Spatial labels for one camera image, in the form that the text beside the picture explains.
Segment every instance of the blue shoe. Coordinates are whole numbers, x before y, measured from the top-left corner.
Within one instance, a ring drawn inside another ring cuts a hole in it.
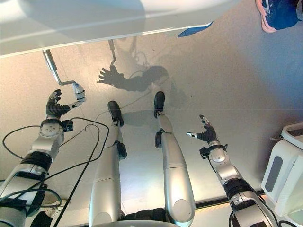
[[[256,0],[262,29],[267,33],[294,26],[303,20],[302,0]]]

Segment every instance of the shoe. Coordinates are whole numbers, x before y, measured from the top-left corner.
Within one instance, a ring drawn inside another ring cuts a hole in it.
[[[154,99],[154,112],[153,115],[155,118],[157,118],[157,112],[163,111],[164,108],[164,101],[165,101],[165,95],[162,91],[158,91],[155,95],[155,99]]]
[[[113,121],[120,121],[120,126],[122,127],[124,125],[124,121],[118,103],[116,101],[109,101],[107,107]]]
[[[256,0],[263,31],[273,33],[303,20],[302,0]]]

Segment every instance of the metal support bar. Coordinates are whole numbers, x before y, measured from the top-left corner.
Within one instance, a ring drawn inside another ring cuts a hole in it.
[[[50,50],[43,50],[42,51],[43,56],[46,60],[47,66],[49,68],[49,70],[52,72],[53,77],[55,78],[56,82],[61,85],[68,85],[68,84],[76,84],[76,82],[74,80],[69,80],[69,81],[65,81],[65,82],[61,82],[59,75],[57,73],[57,66],[55,64],[55,61],[53,60],[53,56]]]

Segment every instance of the white device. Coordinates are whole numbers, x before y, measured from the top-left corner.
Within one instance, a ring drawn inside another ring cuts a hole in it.
[[[303,225],[303,215],[298,215],[303,213],[303,122],[285,126],[281,138],[272,149],[261,187],[279,216]]]

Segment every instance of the electrical wire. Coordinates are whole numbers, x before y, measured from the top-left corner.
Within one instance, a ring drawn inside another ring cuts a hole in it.
[[[217,173],[217,172],[215,171],[215,169],[214,169],[213,165],[211,164],[211,162],[210,162],[210,160],[209,160],[209,157],[208,157],[207,159],[208,159],[208,162],[209,162],[209,164],[210,164],[211,168],[213,169],[213,171],[214,171],[215,173]]]
[[[21,157],[21,156],[15,154],[14,152],[12,152],[12,151],[6,146],[5,140],[6,140],[6,138],[7,138],[10,134],[12,134],[12,133],[14,133],[14,132],[17,132],[17,131],[22,130],[22,129],[32,128],[32,127],[40,127],[40,125],[25,126],[25,127],[19,128],[19,129],[15,129],[15,130],[9,132],[8,134],[6,134],[6,136],[5,136],[5,137],[3,138],[3,140],[2,140],[2,144],[3,144],[4,148],[5,148],[10,154],[12,154],[13,156],[16,156],[17,158],[23,159],[23,157]]]
[[[102,124],[102,123],[99,123],[99,122],[95,122],[95,121],[86,119],[86,118],[81,118],[81,117],[74,117],[74,118],[71,118],[71,120],[73,120],[73,119],[80,119],[80,120],[84,120],[84,121],[89,121],[89,122],[93,122],[93,123],[98,123],[98,124],[101,124],[101,125],[105,126],[105,127],[107,128],[107,136],[106,136],[105,141],[107,140],[109,128],[108,128],[106,125],[104,125],[104,124]],[[66,210],[66,208],[67,208],[67,205],[69,204],[69,202],[70,202],[72,196],[74,195],[74,193],[75,193],[75,191],[76,191],[76,189],[77,189],[77,186],[78,186],[78,184],[79,184],[79,182],[80,182],[80,180],[81,180],[81,178],[82,178],[82,176],[83,176],[83,174],[84,174],[86,168],[88,167],[88,165],[89,165],[89,163],[90,163],[90,161],[91,161],[91,158],[92,158],[92,156],[93,156],[93,154],[94,154],[94,151],[95,151],[95,149],[96,149],[96,147],[97,147],[97,145],[98,145],[98,143],[99,143],[99,140],[100,140],[100,137],[98,136],[98,140],[97,140],[97,143],[96,143],[96,145],[95,145],[95,147],[94,147],[94,149],[93,149],[93,152],[91,153],[91,155],[90,155],[90,157],[89,157],[89,159],[88,159],[86,165],[84,166],[84,168],[83,168],[83,170],[82,170],[82,172],[81,172],[81,174],[80,174],[80,176],[79,176],[77,182],[75,183],[74,188],[73,188],[72,192],[70,193],[70,195],[69,195],[69,197],[68,197],[68,199],[67,199],[67,201],[66,201],[66,204],[64,205],[62,211],[61,211],[60,214],[59,214],[58,219],[56,220],[56,222],[55,222],[55,224],[54,224],[54,227],[57,227],[57,226],[58,226],[58,224],[59,224],[59,222],[60,222],[60,220],[61,220],[61,218],[62,218],[62,216],[63,216],[63,214],[64,214],[64,212],[65,212],[65,210]]]
[[[233,214],[233,211],[232,211],[231,214],[229,215],[228,227],[231,227],[232,214]]]
[[[293,224],[289,221],[279,221],[279,227],[282,227],[282,224],[287,224],[287,225],[290,225],[290,226],[293,226],[293,227],[298,227],[298,226],[296,226],[295,224]]]
[[[65,145],[66,143],[68,143],[69,141],[71,141],[73,138],[75,138],[75,137],[77,137],[78,135],[80,135],[82,132],[86,131],[86,128],[87,128],[88,126],[91,126],[91,125],[94,125],[94,124],[88,124],[88,125],[86,125],[84,129],[82,129],[82,130],[81,130],[80,132],[78,132],[76,135],[74,135],[73,137],[71,137],[70,139],[68,139],[67,141],[65,141],[63,144],[60,145],[60,147],[62,147],[63,145]],[[6,134],[6,136],[4,136],[4,138],[3,138],[3,140],[2,140],[2,144],[3,144],[4,148],[5,148],[10,154],[12,154],[12,155],[14,155],[14,156],[16,156],[16,157],[18,157],[18,158],[23,159],[23,157],[21,157],[21,156],[15,154],[13,151],[11,151],[11,150],[6,146],[5,140],[6,140],[6,138],[7,138],[9,135],[11,135],[12,133],[17,132],[17,131],[22,130],[22,129],[30,128],[30,127],[40,127],[40,126],[39,126],[39,125],[30,125],[30,126],[22,127],[22,128],[19,128],[19,129],[16,129],[16,130],[11,131],[11,132],[9,132],[8,134]],[[86,162],[83,162],[83,163],[74,165],[74,166],[72,166],[71,168],[74,168],[74,167],[83,165],[83,164],[85,164],[85,163],[86,163]]]
[[[61,171],[59,171],[59,172],[57,172],[57,173],[55,173],[55,174],[52,174],[52,175],[46,177],[45,179],[43,179],[43,180],[41,180],[41,181],[35,183],[35,184],[34,184],[33,186],[31,186],[30,188],[34,188],[34,187],[36,187],[37,185],[39,185],[40,183],[42,183],[42,182],[44,182],[44,181],[46,181],[46,180],[48,180],[48,179],[50,179],[50,178],[52,178],[52,177],[58,175],[58,174],[61,174],[61,173],[65,172],[65,171],[68,171],[68,170],[70,170],[70,169],[72,169],[72,168],[75,168],[75,167],[78,167],[78,166],[81,166],[81,165],[83,165],[83,164],[90,163],[90,162],[93,162],[93,161],[96,161],[97,159],[99,159],[99,158],[101,157],[101,155],[102,155],[102,152],[103,152],[103,150],[104,150],[105,143],[106,143],[107,138],[108,138],[109,128],[108,128],[108,126],[105,125],[105,124],[102,124],[102,123],[99,123],[99,122],[95,122],[95,123],[101,124],[102,126],[104,126],[104,127],[107,128],[107,135],[106,135],[106,137],[105,137],[105,140],[104,140],[104,142],[103,142],[102,149],[101,149],[99,155],[98,155],[96,158],[94,158],[94,159],[92,159],[92,160],[90,160],[90,161],[86,161],[86,162],[82,162],[82,163],[76,164],[76,165],[71,166],[71,167],[68,167],[68,168],[66,168],[66,169],[64,169],[64,170],[61,170]]]
[[[12,192],[4,197],[2,197],[0,199],[0,203],[4,203],[3,201],[9,199],[9,197],[16,195],[16,194],[26,194],[28,192],[51,192],[53,195],[55,195],[59,201],[59,204],[56,205],[49,205],[49,206],[44,206],[44,205],[32,205],[32,204],[10,204],[10,207],[35,207],[35,208],[40,208],[40,207],[48,207],[48,208],[56,208],[62,205],[62,199],[61,197],[58,195],[58,193],[56,193],[55,191],[48,189],[48,188],[31,188],[31,189],[26,189],[26,190],[21,190],[21,191],[17,191],[17,192]]]

